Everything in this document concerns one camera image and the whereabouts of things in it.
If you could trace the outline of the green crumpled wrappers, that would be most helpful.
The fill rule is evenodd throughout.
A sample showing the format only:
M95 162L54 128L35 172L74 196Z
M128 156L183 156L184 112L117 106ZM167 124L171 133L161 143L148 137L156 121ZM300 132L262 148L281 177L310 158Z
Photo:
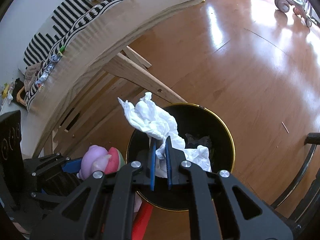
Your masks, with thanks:
M64 51L65 51L65 46L61 46L59 49L59 53L63 54Z

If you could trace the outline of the white tissue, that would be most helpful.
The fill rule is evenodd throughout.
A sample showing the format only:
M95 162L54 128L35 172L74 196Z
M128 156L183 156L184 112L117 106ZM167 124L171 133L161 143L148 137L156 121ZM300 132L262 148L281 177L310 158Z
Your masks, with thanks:
M207 146L199 145L195 149L187 148L185 141L178 135L176 119L167 111L152 101L152 93L146 92L144 97L134 105L129 101L118 98L124 115L129 124L135 129L145 133L150 139L157 140L155 175L167 178L167 165L165 161L165 141L171 139L171 145L184 152L185 158L199 165L204 171L212 170Z

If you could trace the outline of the silver foil wrapper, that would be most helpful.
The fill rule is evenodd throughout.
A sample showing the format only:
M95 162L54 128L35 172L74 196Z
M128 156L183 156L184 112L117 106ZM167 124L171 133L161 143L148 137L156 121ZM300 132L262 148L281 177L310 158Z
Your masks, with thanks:
M52 70L54 69L55 65L60 61L62 57L63 57L63 54L60 51L57 54L53 54L50 56L48 62L42 68L41 74L38 75L35 81L35 85L38 88L43 86L43 84L51 74Z

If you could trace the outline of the pink kids tricycle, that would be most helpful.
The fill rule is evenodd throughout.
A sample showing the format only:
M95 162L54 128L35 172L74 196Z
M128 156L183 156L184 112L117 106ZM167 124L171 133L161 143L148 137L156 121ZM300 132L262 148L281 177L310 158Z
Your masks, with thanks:
M308 13L304 10L304 0L274 0L274 3L277 9L283 13L289 12L290 7L293 7L293 13L296 16L300 16L301 18L303 18L305 21L305 25L308 28L311 28L312 20Z

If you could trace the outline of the beige clothing pile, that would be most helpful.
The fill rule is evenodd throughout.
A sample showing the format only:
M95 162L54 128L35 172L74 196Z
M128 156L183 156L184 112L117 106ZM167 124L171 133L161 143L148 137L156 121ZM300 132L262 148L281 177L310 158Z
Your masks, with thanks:
M32 86L35 84L37 75L43 66L43 61L33 64L27 67L24 75L24 90L25 92L29 92Z

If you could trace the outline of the black white striped sofa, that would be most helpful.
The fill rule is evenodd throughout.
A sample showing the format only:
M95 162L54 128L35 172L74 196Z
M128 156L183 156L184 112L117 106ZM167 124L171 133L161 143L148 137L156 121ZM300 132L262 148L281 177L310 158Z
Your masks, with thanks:
M27 67L41 61L43 61L43 68L50 56L59 52L61 46L65 46L66 49L76 35L84 30L90 22L121 1L123 0L62 1L31 38L24 51L23 59L18 64L21 73L25 75ZM27 109L30 108L30 103L41 88L33 85L26 93L24 101Z

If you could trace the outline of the black gold trash bin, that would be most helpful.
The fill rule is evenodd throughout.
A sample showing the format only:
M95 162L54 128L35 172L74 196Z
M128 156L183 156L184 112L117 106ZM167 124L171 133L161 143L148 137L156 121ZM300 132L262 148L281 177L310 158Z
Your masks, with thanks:
M235 146L226 124L215 113L200 105L177 103L164 108L177 122L178 135L184 140L185 158L207 172L231 172ZM183 187L168 188L165 161L157 161L155 188L140 190L144 201L162 210L183 212L188 202Z

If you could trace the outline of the purple plush toy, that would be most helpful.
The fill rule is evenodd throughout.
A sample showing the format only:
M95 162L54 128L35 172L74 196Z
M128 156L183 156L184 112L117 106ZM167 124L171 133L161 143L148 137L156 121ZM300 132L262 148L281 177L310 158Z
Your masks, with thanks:
M77 178L86 180L95 171L111 174L119 171L124 165L124 158L115 147L107 150L104 147L92 145L82 158Z

